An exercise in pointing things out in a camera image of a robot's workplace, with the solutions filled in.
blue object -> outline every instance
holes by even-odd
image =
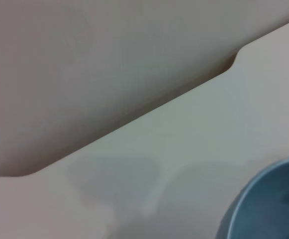
[[[222,219],[216,239],[289,239],[289,158],[246,185]]]

gray wall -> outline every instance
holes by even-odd
[[[289,0],[0,0],[0,175],[23,175],[221,73]]]

white wall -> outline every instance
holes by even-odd
[[[289,0],[0,0],[0,175],[62,158],[287,22]]]

white surface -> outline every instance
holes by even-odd
[[[0,178],[0,239],[212,239],[289,155],[289,24],[224,74],[33,175]]]
[[[289,0],[0,0],[0,176],[35,172],[213,78],[288,22]]]

